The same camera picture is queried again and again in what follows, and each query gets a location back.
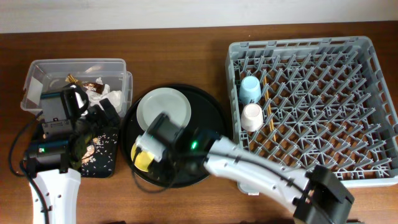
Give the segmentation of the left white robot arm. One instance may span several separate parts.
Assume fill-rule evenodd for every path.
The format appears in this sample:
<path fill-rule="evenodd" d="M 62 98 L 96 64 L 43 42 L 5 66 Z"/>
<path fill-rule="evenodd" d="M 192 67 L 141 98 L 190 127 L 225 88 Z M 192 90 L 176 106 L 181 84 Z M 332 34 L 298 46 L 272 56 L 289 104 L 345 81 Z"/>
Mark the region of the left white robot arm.
<path fill-rule="evenodd" d="M 32 192 L 34 223 L 76 223 L 80 167 L 100 132 L 119 124 L 108 99 L 80 107 L 74 95 L 41 98 L 44 139 L 32 141 L 20 167 Z"/>

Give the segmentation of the blue plastic cup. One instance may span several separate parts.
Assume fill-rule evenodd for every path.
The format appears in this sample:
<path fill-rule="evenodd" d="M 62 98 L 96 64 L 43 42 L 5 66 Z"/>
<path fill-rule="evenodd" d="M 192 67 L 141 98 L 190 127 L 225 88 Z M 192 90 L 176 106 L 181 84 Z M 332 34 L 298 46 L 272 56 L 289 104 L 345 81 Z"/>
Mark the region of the blue plastic cup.
<path fill-rule="evenodd" d="M 238 97 L 244 105 L 257 103 L 261 96 L 260 82 L 255 76 L 248 76 L 242 79 Z"/>

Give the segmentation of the white napkin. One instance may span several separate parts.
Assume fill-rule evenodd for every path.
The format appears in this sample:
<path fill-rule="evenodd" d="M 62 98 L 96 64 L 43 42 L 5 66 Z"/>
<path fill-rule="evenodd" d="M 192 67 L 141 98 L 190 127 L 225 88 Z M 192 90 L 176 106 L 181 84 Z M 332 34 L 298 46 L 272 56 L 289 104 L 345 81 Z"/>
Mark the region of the white napkin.
<path fill-rule="evenodd" d="M 121 97 L 122 92 L 118 91 L 111 91 L 110 86 L 108 84 L 104 84 L 104 90 L 102 94 L 97 92 L 86 90 L 86 94 L 88 95 L 90 106 L 100 105 L 100 101 L 107 98 L 109 102 L 115 107 L 115 110 L 119 113 L 122 109 Z"/>

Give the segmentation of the yellow bowl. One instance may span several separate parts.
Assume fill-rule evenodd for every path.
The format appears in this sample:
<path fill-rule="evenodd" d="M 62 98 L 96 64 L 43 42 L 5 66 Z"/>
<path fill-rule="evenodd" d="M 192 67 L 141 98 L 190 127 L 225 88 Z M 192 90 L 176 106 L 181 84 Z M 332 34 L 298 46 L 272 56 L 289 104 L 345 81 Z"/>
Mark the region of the yellow bowl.
<path fill-rule="evenodd" d="M 131 160 L 133 161 L 134 158 L 136 158 L 136 160 L 134 161 L 134 166 L 137 169 L 139 169 L 140 171 L 148 172 L 149 171 L 149 166 L 154 160 L 154 156 L 151 153 L 149 153 L 149 152 L 141 151 L 135 157 L 136 149 L 137 149 L 136 144 L 133 144 L 133 146 L 131 148 Z"/>

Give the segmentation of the gold snack wrapper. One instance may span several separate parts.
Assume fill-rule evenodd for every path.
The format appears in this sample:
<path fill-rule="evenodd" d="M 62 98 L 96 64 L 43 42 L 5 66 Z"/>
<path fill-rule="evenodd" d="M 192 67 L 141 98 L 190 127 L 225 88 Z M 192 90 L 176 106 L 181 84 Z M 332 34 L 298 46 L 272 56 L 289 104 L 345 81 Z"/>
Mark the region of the gold snack wrapper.
<path fill-rule="evenodd" d="M 71 73 L 69 73 L 65 79 L 66 82 L 79 85 L 86 88 L 87 90 L 102 94 L 105 88 L 104 84 L 95 82 L 86 82 L 76 79 Z"/>

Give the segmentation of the light grey plate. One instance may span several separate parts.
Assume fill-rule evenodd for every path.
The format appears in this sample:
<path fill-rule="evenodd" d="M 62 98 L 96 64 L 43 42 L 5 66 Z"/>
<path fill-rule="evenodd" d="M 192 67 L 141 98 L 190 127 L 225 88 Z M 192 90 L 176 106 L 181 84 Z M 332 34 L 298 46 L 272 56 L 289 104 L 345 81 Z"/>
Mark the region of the light grey plate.
<path fill-rule="evenodd" d="M 165 113 L 178 126 L 186 127 L 191 118 L 191 106 L 187 97 L 173 88 L 156 88 L 148 92 L 137 106 L 137 122 L 146 131 L 153 120 Z"/>

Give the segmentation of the wooden chopstick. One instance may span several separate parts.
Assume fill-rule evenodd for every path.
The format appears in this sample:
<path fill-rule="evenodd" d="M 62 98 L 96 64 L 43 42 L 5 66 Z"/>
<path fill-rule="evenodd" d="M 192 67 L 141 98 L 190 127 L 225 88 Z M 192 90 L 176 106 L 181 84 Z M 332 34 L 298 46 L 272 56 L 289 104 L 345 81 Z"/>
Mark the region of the wooden chopstick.
<path fill-rule="evenodd" d="M 268 91 L 266 91 L 265 97 L 266 97 L 266 100 L 269 100 L 269 99 L 270 99 L 270 98 L 269 98 L 269 92 L 268 92 Z M 271 117 L 271 115 L 272 115 L 271 104 L 269 104 L 269 106 L 268 106 L 268 108 L 267 108 L 267 112 L 268 112 L 269 117 Z M 276 141 L 276 136 L 275 136 L 275 134 L 273 133 L 273 131 L 274 131 L 274 122 L 273 122 L 273 118 L 271 118 L 271 120 L 270 120 L 269 127 L 270 127 L 271 134 L 273 134 L 273 136 L 272 136 L 273 141 Z"/>
<path fill-rule="evenodd" d="M 264 89 L 265 89 L 265 88 L 266 88 L 266 85 L 267 85 L 267 77 L 266 77 L 266 76 L 264 76 L 263 84 L 264 84 Z M 265 92 L 264 92 L 264 98 L 265 98 L 265 101 L 268 101 L 268 99 L 269 99 L 269 92 L 268 92 L 268 89 L 266 89 Z M 268 107 L 267 107 L 267 114 L 268 114 L 268 117 L 271 117 L 271 105 L 268 105 Z M 270 120 L 269 126 L 270 126 L 270 129 L 271 129 L 271 127 L 272 127 L 272 120 Z"/>

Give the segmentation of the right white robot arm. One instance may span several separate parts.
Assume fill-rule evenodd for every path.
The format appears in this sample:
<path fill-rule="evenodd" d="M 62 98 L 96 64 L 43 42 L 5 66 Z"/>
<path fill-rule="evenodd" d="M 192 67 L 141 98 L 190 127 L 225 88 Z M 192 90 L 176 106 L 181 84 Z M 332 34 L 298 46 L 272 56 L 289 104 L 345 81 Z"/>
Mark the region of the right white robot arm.
<path fill-rule="evenodd" d="M 201 158 L 207 173 L 247 184 L 293 214 L 295 223 L 346 223 L 354 197 L 331 170 L 282 166 L 241 149 L 214 131 L 150 131 L 155 156 L 171 161 Z"/>

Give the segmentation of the pink plastic cup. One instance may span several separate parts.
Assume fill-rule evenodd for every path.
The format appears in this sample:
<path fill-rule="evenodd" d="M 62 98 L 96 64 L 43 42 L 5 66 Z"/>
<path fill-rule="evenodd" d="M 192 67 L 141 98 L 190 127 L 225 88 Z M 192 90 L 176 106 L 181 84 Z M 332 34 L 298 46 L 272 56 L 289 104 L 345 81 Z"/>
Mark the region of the pink plastic cup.
<path fill-rule="evenodd" d="M 241 127 L 247 132 L 259 130 L 264 123 L 262 108 L 255 103 L 250 103 L 243 108 L 241 113 Z"/>

